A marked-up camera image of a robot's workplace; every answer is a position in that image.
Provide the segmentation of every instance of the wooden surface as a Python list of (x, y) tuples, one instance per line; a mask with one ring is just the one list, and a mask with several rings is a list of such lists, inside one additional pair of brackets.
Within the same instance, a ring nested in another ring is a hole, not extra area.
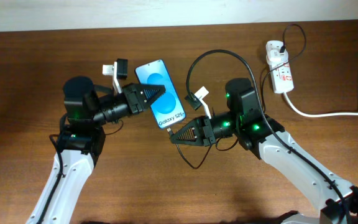
[[(306, 52), (291, 64), (295, 89), (289, 94), (302, 111), (357, 111), (358, 21), (302, 22)], [(129, 59), (134, 69), (162, 58), (180, 98), (186, 95), (189, 66), (211, 49), (243, 56), (256, 79), (266, 67), (265, 43), (281, 39), (287, 23), (225, 26), (90, 29), (0, 33), (0, 223), (24, 223), (39, 199), (52, 168), (55, 151), (48, 135), (57, 133), (65, 112), (63, 84), (86, 75), (111, 86), (101, 65)], [(296, 29), (287, 35), (290, 55), (303, 39)], [(224, 84), (248, 77), (228, 55), (202, 60), (191, 89), (204, 85), (206, 102), (215, 112), (227, 110)], [(265, 89), (267, 114), (284, 125), (312, 156), (358, 185), (358, 116), (304, 118), (280, 95)], [(183, 101), (186, 122), (203, 114)], [(316, 215), (306, 198), (281, 173), (240, 146), (213, 149), (199, 170), (180, 158), (168, 134), (147, 111), (124, 118), (124, 128), (106, 139), (98, 164), (85, 184), (71, 222), (217, 223), (240, 218), (274, 217), (290, 210)], [(107, 125), (113, 131), (116, 126)], [(234, 139), (222, 144), (229, 146)], [(183, 146), (197, 164), (203, 147)]]

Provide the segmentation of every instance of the power plug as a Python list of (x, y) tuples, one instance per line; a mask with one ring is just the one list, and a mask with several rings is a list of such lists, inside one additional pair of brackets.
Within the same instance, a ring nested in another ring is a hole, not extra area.
[(287, 63), (284, 66), (277, 68), (288, 61), (287, 50), (280, 53), (282, 47), (283, 42), (279, 40), (270, 40), (266, 43), (266, 61), (269, 65), (269, 69), (273, 70), (270, 72), (270, 75), (272, 77), (273, 90), (275, 93), (286, 93), (293, 90), (290, 64)]

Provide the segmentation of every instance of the black cable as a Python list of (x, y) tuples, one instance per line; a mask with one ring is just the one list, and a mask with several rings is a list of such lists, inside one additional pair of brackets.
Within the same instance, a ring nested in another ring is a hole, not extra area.
[(277, 133), (274, 132), (274, 130), (272, 129), (272, 127), (269, 125), (269, 122), (267, 121), (266, 119), (266, 116), (265, 116), (265, 113), (263, 112), (262, 110), (262, 104), (260, 102), (260, 98), (259, 98), (259, 91), (258, 91), (258, 87), (257, 87), (257, 84), (256, 84), (256, 81), (255, 81), (255, 77), (254, 77), (254, 74), (252, 73), (252, 70), (251, 70), (251, 67), (249, 66), (249, 64), (238, 54), (234, 53), (234, 52), (231, 52), (231, 51), (228, 51), (228, 50), (210, 50), (208, 52), (205, 52), (203, 53), (201, 56), (199, 56), (195, 62), (193, 62), (193, 64), (191, 65), (190, 69), (189, 69), (189, 73), (188, 73), (188, 76), (187, 76), (187, 80), (186, 80), (186, 87), (187, 87), (187, 90), (188, 90), (188, 93), (190, 92), (190, 89), (188, 88), (188, 80), (190, 79), (190, 74), (191, 74), (191, 71), (194, 67), (194, 65), (203, 57), (209, 55), (209, 54), (213, 54), (213, 53), (224, 53), (224, 54), (229, 54), (229, 55), (232, 55), (233, 57), (237, 58), (238, 60), (240, 60), (247, 68), (248, 72), (249, 72), (249, 75), (251, 77), (251, 81), (252, 81), (252, 84), (255, 88), (255, 97), (256, 97), (256, 100), (257, 100), (257, 104), (258, 104), (258, 109), (259, 109), (259, 112), (260, 112), (260, 115), (262, 116), (262, 119), (266, 125), (266, 127), (268, 127), (269, 131), (272, 133), (272, 135), (277, 139), (277, 141), (282, 144), (284, 147), (286, 147), (289, 152), (288, 153), (294, 153), (295, 155), (297, 155), (299, 158), (301, 158), (302, 160), (304, 160), (307, 164), (309, 164), (314, 170), (316, 170), (321, 176), (323, 176), (323, 178), (327, 181), (327, 183), (334, 189), (334, 191), (337, 193), (339, 199), (341, 199), (342, 201), (342, 207), (344, 209), (344, 212), (345, 212), (345, 215), (346, 215), (346, 220), (348, 223), (351, 223), (351, 217), (350, 217), (350, 212), (348, 210), (348, 207), (346, 205), (346, 202), (344, 200), (344, 197), (342, 196), (342, 193), (339, 191), (339, 189), (336, 187), (336, 184), (320, 169), (318, 168), (316, 165), (314, 165), (311, 161), (309, 161), (306, 157), (302, 156), (299, 152), (297, 152), (293, 147), (289, 146), (287, 143), (285, 143), (278, 135)]
[(93, 85), (94, 86), (94, 90), (95, 91), (100, 91), (102, 93), (107, 93), (107, 94), (113, 94), (113, 90), (109, 87), (105, 87), (105, 86), (101, 86), (101, 85)]
[(218, 149), (218, 144), (219, 144), (219, 141), (220, 141), (221, 139), (222, 139), (222, 138), (219, 138), (219, 139), (216, 141), (216, 143), (215, 143), (215, 148), (216, 148), (217, 150), (219, 150), (219, 151), (228, 151), (228, 150), (234, 148), (234, 146), (236, 146), (236, 144), (239, 142), (239, 139), (236, 139), (236, 141), (233, 143), (233, 145), (230, 146), (230, 147), (228, 147), (227, 149)]
[(122, 127), (124, 127), (124, 122), (121, 119), (120, 119), (120, 121), (121, 121), (121, 126), (117, 129), (117, 131), (108, 133), (108, 134), (106, 134), (107, 136), (112, 135), (112, 134), (116, 134), (117, 132), (119, 132), (122, 129)]
[(303, 44), (303, 48), (302, 50), (296, 55), (294, 56), (293, 58), (291, 58), (289, 61), (283, 63), (282, 65), (278, 66), (278, 67), (275, 67), (273, 69), (271, 69), (270, 71), (268, 71), (268, 73), (266, 73), (266, 75), (264, 76), (263, 78), (263, 81), (262, 81), (262, 84), (260, 86), (260, 91), (261, 91), (261, 96), (262, 96), (262, 108), (264, 109), (264, 112), (266, 111), (266, 104), (265, 104), (265, 98), (264, 98), (264, 85), (265, 85), (265, 80), (266, 80), (266, 77), (268, 74), (270, 74), (270, 72), (278, 69), (278, 68), (281, 68), (282, 66), (292, 62), (294, 59), (296, 59), (297, 57), (299, 57), (305, 50), (306, 50), (306, 44), (307, 44), (307, 40), (306, 40), (306, 34), (305, 34), (305, 31), (303, 30), (303, 28), (301, 26), (299, 26), (298, 24), (290, 24), (289, 26), (287, 26), (284, 31), (283, 31), (283, 47), (282, 49), (284, 48), (284, 50), (286, 49), (285, 47), (285, 32), (287, 31), (288, 28), (290, 28), (291, 26), (295, 26), (295, 27), (298, 27), (300, 30), (301, 30), (301, 33), (303, 35), (303, 38), (304, 38), (304, 44)]
[(240, 135), (239, 119), (240, 119), (240, 113), (237, 113), (236, 114), (236, 131), (237, 131), (238, 135)]
[(177, 145), (177, 149), (178, 149), (178, 152), (179, 152), (181, 158), (182, 158), (191, 168), (193, 168), (193, 169), (198, 169), (198, 168), (201, 167), (201, 165), (203, 165), (206, 156), (208, 155), (209, 151), (210, 151), (211, 148), (212, 148), (212, 145), (210, 145), (209, 148), (208, 148), (208, 150), (207, 150), (206, 153), (205, 153), (205, 156), (204, 156), (203, 160), (200, 162), (200, 164), (198, 164), (198, 166), (194, 167), (194, 166), (191, 165), (191, 163), (185, 158), (185, 156), (181, 153), (181, 150), (180, 150), (180, 148), (179, 148), (179, 145), (178, 145), (178, 144), (175, 144), (175, 145)]
[(59, 121), (59, 129), (60, 129), (60, 132), (62, 132), (62, 131), (63, 131), (63, 128), (65, 127), (66, 119), (67, 119), (67, 113), (65, 113), (65, 114), (60, 118), (60, 121)]
[(56, 182), (55, 184), (53, 185), (50, 193), (49, 193), (49, 196), (48, 196), (48, 199), (47, 199), (47, 202), (45, 203), (45, 206), (44, 206), (44, 209), (42, 210), (42, 213), (41, 213), (41, 216), (40, 218), (38, 219), (38, 222), (37, 224), (41, 224), (43, 221), (44, 221), (44, 217), (45, 217), (45, 214), (47, 213), (47, 210), (48, 210), (48, 207), (49, 207), (49, 204), (50, 204), (50, 201), (52, 200), (52, 197), (53, 197), (53, 194), (55, 193), (56, 191), (56, 188), (57, 186), (59, 185), (59, 182), (60, 182), (60, 179), (62, 178), (62, 176), (64, 176), (63, 174), (63, 159), (62, 159), (62, 155), (60, 154), (60, 151), (58, 150), (58, 142), (60, 141), (60, 138), (62, 137), (61, 133), (60, 134), (51, 134), (49, 136), (49, 139), (50, 141), (52, 142), (53, 146), (55, 147), (55, 150), (56, 150), (56, 153), (57, 153), (57, 157), (59, 159), (59, 173), (57, 174), (57, 179), (56, 179)]

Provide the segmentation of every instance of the blue phone screen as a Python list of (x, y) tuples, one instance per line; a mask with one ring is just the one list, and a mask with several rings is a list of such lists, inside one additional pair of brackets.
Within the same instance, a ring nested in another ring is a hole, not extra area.
[(141, 84), (165, 86), (165, 93), (151, 106), (154, 118), (160, 128), (167, 128), (185, 119), (185, 110), (162, 60), (137, 67), (135, 72)]

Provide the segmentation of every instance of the white cable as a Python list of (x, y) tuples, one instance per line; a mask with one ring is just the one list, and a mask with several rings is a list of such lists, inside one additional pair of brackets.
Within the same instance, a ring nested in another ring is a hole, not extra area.
[(300, 110), (298, 110), (292, 103), (291, 100), (289, 99), (289, 97), (287, 96), (287, 93), (283, 93), (284, 94), (284, 98), (287, 101), (288, 105), (290, 105), (290, 107), (297, 112), (298, 114), (302, 115), (302, 116), (306, 116), (309, 118), (322, 118), (322, 117), (327, 117), (327, 116), (358, 116), (358, 112), (338, 112), (338, 113), (326, 113), (326, 114), (306, 114), (304, 112), (301, 112)]

